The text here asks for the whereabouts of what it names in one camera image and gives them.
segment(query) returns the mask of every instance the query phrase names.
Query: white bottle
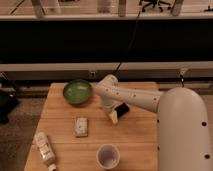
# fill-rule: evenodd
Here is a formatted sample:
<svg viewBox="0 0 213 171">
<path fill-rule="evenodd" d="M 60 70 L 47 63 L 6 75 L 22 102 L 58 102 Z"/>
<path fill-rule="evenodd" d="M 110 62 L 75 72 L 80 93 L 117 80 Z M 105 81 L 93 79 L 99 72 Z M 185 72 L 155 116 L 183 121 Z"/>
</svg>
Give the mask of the white bottle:
<svg viewBox="0 0 213 171">
<path fill-rule="evenodd" d="M 55 155 L 44 132 L 39 132 L 34 136 L 34 143 L 39 148 L 42 161 L 48 167 L 48 171 L 55 171 Z"/>
<path fill-rule="evenodd" d="M 98 13 L 110 13 L 111 0 L 97 0 Z"/>
<path fill-rule="evenodd" d="M 61 7 L 58 0 L 53 0 L 53 9 L 56 12 L 56 14 L 61 14 Z"/>
<path fill-rule="evenodd" d="M 119 0 L 118 15 L 119 17 L 126 16 L 126 0 Z"/>
</svg>

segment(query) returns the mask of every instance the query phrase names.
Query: bottle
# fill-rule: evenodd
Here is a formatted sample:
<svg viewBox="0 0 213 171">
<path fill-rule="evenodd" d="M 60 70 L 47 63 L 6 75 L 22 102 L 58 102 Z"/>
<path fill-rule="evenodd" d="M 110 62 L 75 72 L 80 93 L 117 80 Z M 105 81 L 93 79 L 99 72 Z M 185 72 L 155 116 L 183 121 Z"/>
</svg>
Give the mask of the bottle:
<svg viewBox="0 0 213 171">
<path fill-rule="evenodd" d="M 182 5 L 183 5 L 183 1 L 184 0 L 175 0 L 174 5 L 171 9 L 171 14 L 173 16 L 179 16 L 180 15 Z"/>
<path fill-rule="evenodd" d="M 119 0 L 118 15 L 119 17 L 126 16 L 126 0 Z"/>
<path fill-rule="evenodd" d="M 39 148 L 43 163 L 48 167 L 48 171 L 56 171 L 55 155 L 44 132 L 39 132 L 34 136 L 34 143 Z"/>
<path fill-rule="evenodd" d="M 98 0 L 98 13 L 110 13 L 111 0 Z"/>
</svg>

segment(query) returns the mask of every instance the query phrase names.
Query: small box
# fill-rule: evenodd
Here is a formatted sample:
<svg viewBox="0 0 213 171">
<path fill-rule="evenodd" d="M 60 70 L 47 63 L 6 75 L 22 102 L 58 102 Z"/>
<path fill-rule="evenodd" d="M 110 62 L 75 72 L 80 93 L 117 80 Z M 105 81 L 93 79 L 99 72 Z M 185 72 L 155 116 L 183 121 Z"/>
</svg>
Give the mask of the small box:
<svg viewBox="0 0 213 171">
<path fill-rule="evenodd" d="M 87 137 L 88 119 L 85 117 L 77 117 L 75 119 L 74 131 L 76 137 Z"/>
</svg>

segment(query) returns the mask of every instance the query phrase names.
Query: white cylinder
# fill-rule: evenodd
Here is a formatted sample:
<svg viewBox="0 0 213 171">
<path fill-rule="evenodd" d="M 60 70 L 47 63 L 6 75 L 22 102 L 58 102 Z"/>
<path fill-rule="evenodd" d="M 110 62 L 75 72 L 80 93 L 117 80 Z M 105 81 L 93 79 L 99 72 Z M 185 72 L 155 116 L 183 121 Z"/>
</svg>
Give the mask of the white cylinder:
<svg viewBox="0 0 213 171">
<path fill-rule="evenodd" d="M 205 104 L 194 91 L 174 88 L 158 104 L 158 171 L 212 171 Z"/>
</svg>

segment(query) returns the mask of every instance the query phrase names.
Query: cup rim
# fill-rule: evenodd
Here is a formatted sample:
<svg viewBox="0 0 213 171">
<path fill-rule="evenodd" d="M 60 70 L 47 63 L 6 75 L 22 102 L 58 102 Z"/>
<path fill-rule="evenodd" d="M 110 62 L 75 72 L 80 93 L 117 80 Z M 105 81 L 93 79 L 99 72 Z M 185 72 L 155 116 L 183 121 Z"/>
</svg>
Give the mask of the cup rim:
<svg viewBox="0 0 213 171">
<path fill-rule="evenodd" d="M 106 167 L 106 166 L 102 165 L 102 164 L 100 163 L 99 157 L 98 157 L 99 152 L 101 151 L 101 149 L 102 149 L 104 146 L 111 146 L 111 147 L 113 147 L 113 148 L 115 149 L 115 151 L 117 152 L 117 155 L 118 155 L 117 161 L 116 161 L 112 166 L 109 166 L 109 167 Z M 120 161 L 120 152 L 119 152 L 117 146 L 115 146 L 115 145 L 113 145 L 113 144 L 102 144 L 102 145 L 98 148 L 98 151 L 96 152 L 96 160 L 97 160 L 98 164 L 99 164 L 103 169 L 113 169 L 113 168 L 115 168 L 115 167 L 118 165 L 118 163 L 119 163 L 119 161 Z"/>
</svg>

